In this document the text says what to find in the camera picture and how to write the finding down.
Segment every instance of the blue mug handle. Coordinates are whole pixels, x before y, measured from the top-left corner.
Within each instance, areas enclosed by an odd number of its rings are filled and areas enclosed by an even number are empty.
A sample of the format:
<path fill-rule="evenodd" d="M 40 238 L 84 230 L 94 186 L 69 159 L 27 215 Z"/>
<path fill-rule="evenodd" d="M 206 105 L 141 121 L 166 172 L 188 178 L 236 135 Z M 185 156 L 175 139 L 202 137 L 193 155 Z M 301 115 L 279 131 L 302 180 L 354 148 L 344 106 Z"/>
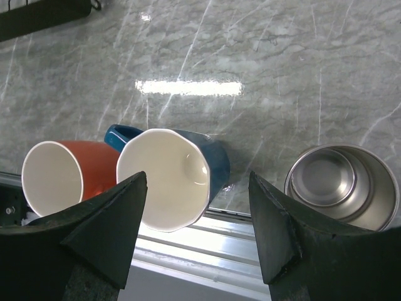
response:
<path fill-rule="evenodd" d="M 113 124 L 108 128 L 105 135 L 105 142 L 121 152 L 131 139 L 143 133 L 143 130 L 136 127 L 127 127 L 126 125 Z"/>

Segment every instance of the stainless steel cup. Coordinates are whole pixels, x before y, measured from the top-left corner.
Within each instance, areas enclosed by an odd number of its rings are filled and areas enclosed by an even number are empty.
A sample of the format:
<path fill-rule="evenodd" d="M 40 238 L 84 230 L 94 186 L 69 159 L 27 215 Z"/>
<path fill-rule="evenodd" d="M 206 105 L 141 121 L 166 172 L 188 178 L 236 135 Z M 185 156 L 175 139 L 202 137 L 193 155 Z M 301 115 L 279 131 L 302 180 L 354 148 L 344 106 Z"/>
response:
<path fill-rule="evenodd" d="M 284 193 L 331 218 L 384 230 L 400 198 L 395 176 L 375 154 L 357 145 L 308 149 L 288 172 Z"/>

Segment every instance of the black object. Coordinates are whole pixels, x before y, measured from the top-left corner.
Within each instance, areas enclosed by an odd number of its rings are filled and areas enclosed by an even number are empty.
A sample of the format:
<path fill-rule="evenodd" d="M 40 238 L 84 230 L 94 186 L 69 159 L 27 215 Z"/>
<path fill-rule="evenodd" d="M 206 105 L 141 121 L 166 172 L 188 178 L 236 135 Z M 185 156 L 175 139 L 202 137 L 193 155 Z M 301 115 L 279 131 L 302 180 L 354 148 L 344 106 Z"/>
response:
<path fill-rule="evenodd" d="M 0 228 L 1 300 L 116 300 L 127 281 L 146 193 L 140 172 L 27 226 Z"/>
<path fill-rule="evenodd" d="M 401 300 L 401 228 L 331 219 L 254 172 L 249 202 L 263 282 L 278 300 Z"/>
<path fill-rule="evenodd" d="M 87 17 L 91 9 L 101 10 L 98 0 L 39 0 L 0 13 L 0 42 Z"/>
<path fill-rule="evenodd" d="M 0 227 L 21 225 L 27 211 L 22 189 L 5 184 L 0 186 Z"/>

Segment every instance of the orange mug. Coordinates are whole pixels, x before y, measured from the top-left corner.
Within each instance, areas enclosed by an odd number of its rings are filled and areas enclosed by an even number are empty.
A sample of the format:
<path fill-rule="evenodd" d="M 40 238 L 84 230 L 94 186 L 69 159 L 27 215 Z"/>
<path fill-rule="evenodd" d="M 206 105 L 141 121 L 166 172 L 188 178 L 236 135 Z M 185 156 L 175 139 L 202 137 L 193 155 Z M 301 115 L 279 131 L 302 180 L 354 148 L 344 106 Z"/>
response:
<path fill-rule="evenodd" d="M 26 155 L 21 180 L 39 216 L 62 211 L 116 185 L 119 153 L 102 142 L 44 141 Z"/>

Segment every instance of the ceramic mug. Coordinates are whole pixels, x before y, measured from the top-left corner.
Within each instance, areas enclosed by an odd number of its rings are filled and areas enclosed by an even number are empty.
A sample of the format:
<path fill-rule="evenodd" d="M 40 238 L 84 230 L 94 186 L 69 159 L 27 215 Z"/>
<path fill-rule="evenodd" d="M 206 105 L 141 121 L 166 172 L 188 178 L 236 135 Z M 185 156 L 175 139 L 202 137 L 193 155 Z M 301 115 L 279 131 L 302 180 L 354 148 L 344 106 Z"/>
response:
<path fill-rule="evenodd" d="M 117 182 L 146 172 L 142 222 L 153 230 L 171 232 L 195 223 L 229 180 L 228 156 L 208 135 L 112 125 L 105 142 L 121 152 Z"/>
<path fill-rule="evenodd" d="M 102 142 L 40 142 L 23 163 L 25 198 L 39 216 L 86 201 L 116 185 L 118 157 L 118 152 Z"/>

